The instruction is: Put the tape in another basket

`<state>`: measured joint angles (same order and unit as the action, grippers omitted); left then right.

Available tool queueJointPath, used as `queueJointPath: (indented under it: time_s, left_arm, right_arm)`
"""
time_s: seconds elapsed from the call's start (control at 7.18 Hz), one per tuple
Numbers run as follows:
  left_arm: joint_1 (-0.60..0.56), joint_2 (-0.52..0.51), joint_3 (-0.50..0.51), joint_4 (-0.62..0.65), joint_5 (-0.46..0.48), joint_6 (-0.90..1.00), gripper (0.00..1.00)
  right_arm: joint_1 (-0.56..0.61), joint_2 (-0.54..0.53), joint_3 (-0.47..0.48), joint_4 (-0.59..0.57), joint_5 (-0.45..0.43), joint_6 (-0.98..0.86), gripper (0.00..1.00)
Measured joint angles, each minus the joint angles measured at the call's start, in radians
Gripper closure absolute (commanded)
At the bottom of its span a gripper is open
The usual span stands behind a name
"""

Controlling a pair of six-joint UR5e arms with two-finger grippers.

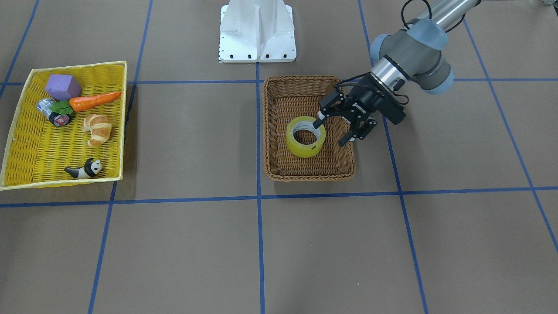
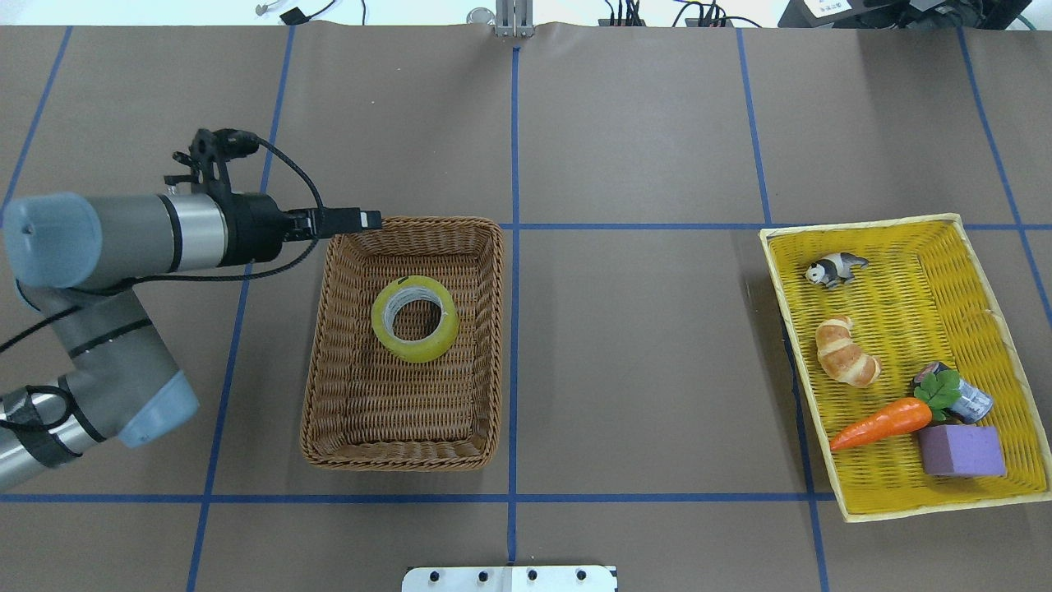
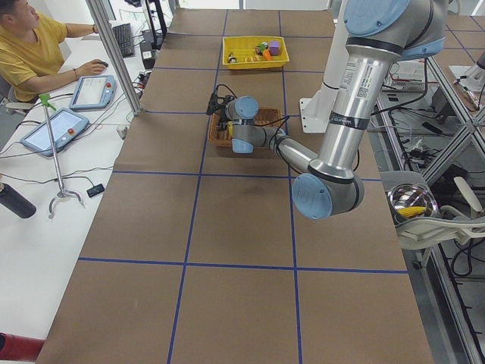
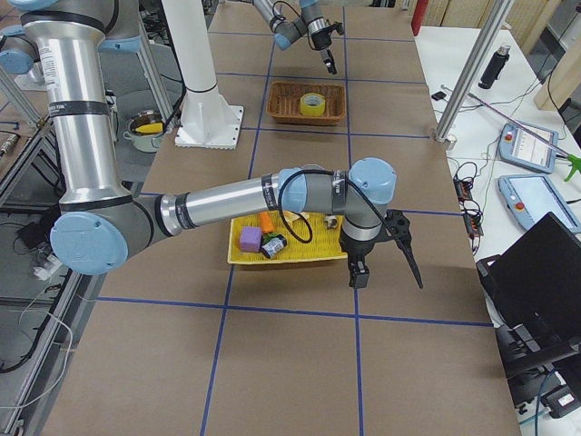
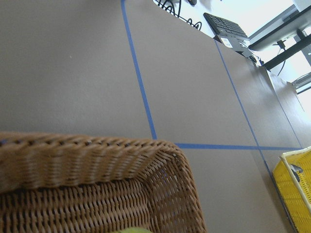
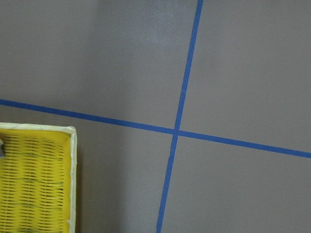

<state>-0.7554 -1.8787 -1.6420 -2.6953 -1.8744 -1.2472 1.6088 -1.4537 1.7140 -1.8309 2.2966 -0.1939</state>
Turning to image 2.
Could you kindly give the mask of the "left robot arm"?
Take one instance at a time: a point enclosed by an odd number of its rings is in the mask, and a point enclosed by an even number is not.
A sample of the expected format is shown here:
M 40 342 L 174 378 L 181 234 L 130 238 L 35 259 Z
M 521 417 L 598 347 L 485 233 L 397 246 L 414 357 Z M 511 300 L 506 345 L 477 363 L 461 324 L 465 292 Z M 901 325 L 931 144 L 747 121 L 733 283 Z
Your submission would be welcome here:
M 376 231 L 357 207 L 283 212 L 263 193 L 12 200 L 4 243 L 16 291 L 55 331 L 70 372 L 2 397 L 2 488 L 8 490 L 117 438 L 146 445 L 200 407 L 134 292 L 137 281 L 264 262 L 287 240 Z

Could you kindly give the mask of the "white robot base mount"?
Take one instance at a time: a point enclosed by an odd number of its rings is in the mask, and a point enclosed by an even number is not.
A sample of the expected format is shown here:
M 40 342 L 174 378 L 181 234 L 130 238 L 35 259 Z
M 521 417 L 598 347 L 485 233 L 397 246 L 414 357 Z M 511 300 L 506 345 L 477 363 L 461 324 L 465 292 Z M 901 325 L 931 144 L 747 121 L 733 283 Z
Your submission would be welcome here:
M 602 565 L 413 568 L 402 591 L 619 591 L 616 567 Z

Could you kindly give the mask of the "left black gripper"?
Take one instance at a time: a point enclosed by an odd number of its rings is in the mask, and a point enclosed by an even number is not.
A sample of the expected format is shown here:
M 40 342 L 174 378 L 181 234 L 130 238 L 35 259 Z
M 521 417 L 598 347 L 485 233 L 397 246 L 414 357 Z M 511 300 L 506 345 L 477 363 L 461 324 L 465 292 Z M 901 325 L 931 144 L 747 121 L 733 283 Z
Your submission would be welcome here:
M 223 265 L 268 262 L 283 244 L 312 241 L 337 234 L 379 231 L 383 216 L 361 207 L 301 207 L 283 212 L 274 198 L 262 192 L 234 193 L 223 203 L 227 238 Z

